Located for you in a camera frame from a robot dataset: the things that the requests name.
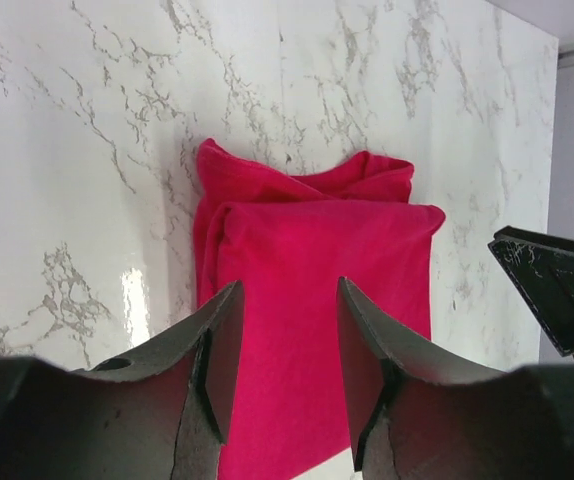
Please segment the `black right arm gripper tip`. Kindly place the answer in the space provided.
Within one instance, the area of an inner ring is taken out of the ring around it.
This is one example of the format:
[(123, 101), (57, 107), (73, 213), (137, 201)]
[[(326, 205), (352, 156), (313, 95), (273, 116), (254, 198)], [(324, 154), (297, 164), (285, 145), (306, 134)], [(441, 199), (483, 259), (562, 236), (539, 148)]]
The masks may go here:
[(488, 248), (558, 354), (574, 359), (574, 240), (507, 226)]

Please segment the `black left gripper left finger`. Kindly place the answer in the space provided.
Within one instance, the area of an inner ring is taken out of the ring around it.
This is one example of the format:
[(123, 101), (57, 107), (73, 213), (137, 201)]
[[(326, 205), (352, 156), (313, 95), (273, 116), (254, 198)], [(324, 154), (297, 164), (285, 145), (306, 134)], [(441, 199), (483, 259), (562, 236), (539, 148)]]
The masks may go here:
[(0, 479), (212, 479), (227, 441), (244, 289), (90, 370), (0, 357)]

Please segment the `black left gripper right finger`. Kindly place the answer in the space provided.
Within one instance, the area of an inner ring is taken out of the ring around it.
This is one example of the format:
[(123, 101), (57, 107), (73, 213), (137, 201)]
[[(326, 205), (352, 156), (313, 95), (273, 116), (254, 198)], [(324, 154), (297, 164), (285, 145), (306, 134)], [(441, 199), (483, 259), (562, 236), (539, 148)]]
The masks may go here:
[(365, 479), (574, 479), (574, 364), (489, 368), (337, 289), (353, 466)]

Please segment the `magenta t shirt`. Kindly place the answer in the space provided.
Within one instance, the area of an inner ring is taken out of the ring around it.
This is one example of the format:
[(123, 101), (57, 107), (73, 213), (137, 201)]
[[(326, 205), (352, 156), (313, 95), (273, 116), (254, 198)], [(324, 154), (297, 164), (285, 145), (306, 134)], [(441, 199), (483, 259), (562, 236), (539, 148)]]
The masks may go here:
[(233, 281), (245, 319), (222, 479), (290, 479), (349, 447), (337, 335), (340, 278), (431, 333), (430, 252), (445, 220), (410, 200), (411, 163), (367, 151), (293, 176), (215, 141), (197, 153), (197, 297)]

